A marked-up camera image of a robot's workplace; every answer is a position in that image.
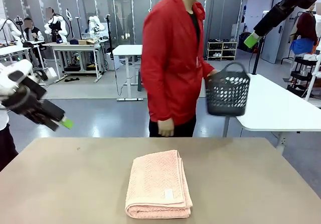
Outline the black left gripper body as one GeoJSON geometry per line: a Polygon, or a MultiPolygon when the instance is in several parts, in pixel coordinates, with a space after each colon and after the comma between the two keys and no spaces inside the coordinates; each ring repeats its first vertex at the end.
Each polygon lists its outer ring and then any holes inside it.
{"type": "Polygon", "coordinates": [[[49,124],[48,113],[42,108],[42,97],[46,90],[31,79],[18,84],[11,96],[2,98],[2,105],[18,115],[23,115],[36,124],[49,124]]]}

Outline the person's right hand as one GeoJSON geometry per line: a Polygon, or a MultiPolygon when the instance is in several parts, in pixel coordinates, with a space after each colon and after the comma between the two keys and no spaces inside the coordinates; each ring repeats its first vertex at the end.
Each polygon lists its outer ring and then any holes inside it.
{"type": "Polygon", "coordinates": [[[172,137],[174,135],[175,125],[172,118],[164,121],[158,121],[157,126],[159,135],[163,137],[172,137]]]}

